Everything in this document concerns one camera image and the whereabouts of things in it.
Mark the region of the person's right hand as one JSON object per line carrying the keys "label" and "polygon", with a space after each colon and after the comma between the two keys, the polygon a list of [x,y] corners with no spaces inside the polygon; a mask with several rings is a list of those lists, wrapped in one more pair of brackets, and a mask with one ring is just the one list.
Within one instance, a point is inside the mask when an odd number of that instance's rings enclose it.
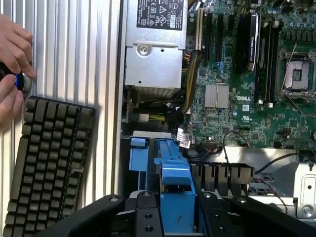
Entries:
{"label": "person's right hand", "polygon": [[0,81],[0,131],[4,132],[21,113],[24,97],[17,89],[16,76],[9,74]]}

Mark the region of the person's left hand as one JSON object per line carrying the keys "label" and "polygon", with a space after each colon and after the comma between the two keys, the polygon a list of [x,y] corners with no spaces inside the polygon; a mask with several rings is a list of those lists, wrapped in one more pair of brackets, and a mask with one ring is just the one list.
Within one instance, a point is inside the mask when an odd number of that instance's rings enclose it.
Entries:
{"label": "person's left hand", "polygon": [[32,67],[32,34],[9,17],[0,15],[0,61],[15,74],[25,73],[34,78]]}

